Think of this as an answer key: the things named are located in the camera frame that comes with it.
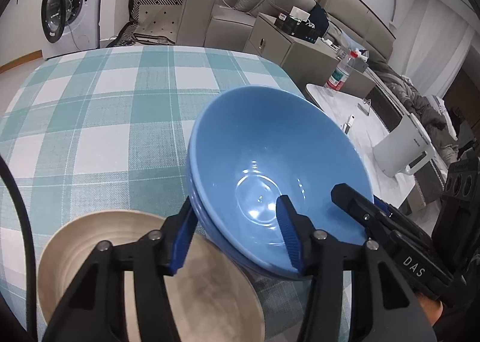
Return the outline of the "right hand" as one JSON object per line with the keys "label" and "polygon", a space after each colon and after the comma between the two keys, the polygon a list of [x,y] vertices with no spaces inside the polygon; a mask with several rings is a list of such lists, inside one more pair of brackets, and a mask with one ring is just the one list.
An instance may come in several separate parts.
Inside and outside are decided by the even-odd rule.
{"label": "right hand", "polygon": [[422,310],[424,310],[426,317],[429,320],[431,326],[439,321],[443,313],[443,304],[442,302],[437,302],[431,300],[423,293],[415,293],[416,299],[418,300]]}

